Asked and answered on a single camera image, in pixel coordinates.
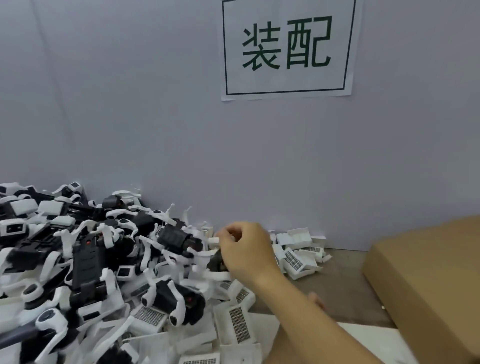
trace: wall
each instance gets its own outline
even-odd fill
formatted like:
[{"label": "wall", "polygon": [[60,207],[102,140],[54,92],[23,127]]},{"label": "wall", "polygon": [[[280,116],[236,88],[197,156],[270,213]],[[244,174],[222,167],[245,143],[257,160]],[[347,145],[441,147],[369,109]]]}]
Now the wall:
[{"label": "wall", "polygon": [[3,0],[0,180],[331,244],[480,211],[480,2],[366,0],[350,97],[220,101],[218,0]]}]

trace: cardboard box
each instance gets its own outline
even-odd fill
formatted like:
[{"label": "cardboard box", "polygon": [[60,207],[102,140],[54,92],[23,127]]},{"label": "cardboard box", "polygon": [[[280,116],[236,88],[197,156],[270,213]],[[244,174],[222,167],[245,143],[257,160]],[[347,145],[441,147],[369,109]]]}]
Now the cardboard box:
[{"label": "cardboard box", "polygon": [[480,216],[384,239],[362,270],[420,364],[480,363]]}]

